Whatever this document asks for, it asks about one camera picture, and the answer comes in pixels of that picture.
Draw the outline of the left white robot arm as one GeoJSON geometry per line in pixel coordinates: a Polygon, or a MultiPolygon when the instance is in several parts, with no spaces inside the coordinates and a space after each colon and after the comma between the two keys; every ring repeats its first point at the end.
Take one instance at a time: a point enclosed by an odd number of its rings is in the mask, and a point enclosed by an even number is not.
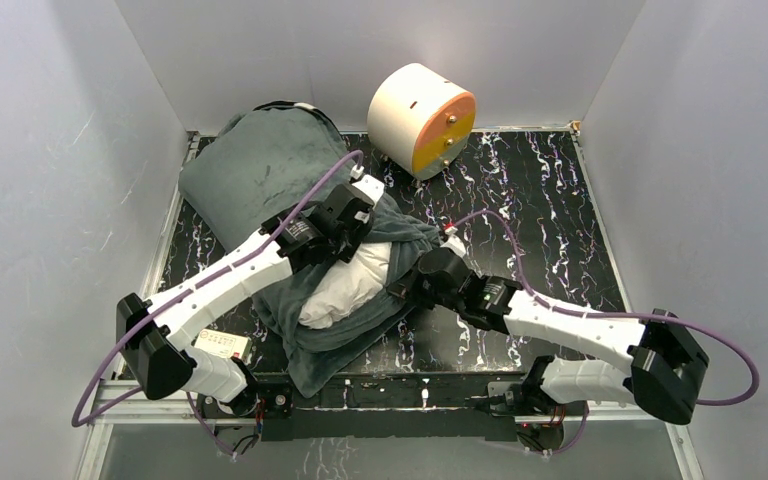
{"type": "Polygon", "coordinates": [[[117,305],[117,333],[126,364],[149,400],[177,391],[219,401],[235,416],[254,411],[257,381],[238,357],[194,345],[199,334],[240,303],[306,267],[349,261],[370,232],[384,185],[364,176],[334,187],[307,213],[287,209],[248,239],[181,284],[117,305]]]}

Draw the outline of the white pillow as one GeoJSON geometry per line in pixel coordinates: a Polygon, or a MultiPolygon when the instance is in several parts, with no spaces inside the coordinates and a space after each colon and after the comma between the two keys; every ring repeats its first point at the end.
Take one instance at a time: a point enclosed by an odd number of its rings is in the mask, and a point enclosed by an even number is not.
{"type": "Polygon", "coordinates": [[[364,243],[348,263],[337,261],[302,305],[298,323],[327,329],[371,300],[384,288],[391,248],[389,242],[364,243]]]}

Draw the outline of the grey plush pillowcase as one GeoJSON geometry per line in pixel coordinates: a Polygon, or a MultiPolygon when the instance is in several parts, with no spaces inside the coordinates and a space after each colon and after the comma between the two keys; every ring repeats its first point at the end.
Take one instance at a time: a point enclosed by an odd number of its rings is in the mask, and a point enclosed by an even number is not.
{"type": "MultiPolygon", "coordinates": [[[[233,117],[217,139],[183,167],[179,190],[222,247],[230,250],[305,194],[321,201],[347,182],[349,167],[338,165],[346,152],[340,132],[321,110],[302,102],[274,101],[233,117]]],[[[439,234],[403,213],[386,195],[375,207],[371,231],[362,244],[387,242],[392,248],[384,288],[330,328],[302,326],[298,317],[339,260],[308,267],[253,297],[258,318],[281,338],[289,375],[303,396],[321,390],[410,312],[387,287],[422,254],[439,246],[439,234]]]]}

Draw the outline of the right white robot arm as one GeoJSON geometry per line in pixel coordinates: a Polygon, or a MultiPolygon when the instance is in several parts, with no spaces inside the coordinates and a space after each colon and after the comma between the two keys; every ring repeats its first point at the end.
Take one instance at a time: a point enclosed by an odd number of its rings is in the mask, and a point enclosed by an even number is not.
{"type": "Polygon", "coordinates": [[[671,424],[692,420],[709,358],[674,318],[577,310],[514,280],[479,275],[446,247],[422,255],[387,291],[415,307],[454,311],[480,330],[542,339],[582,354],[580,360],[534,361],[521,395],[537,414],[608,401],[636,405],[671,424]]]}

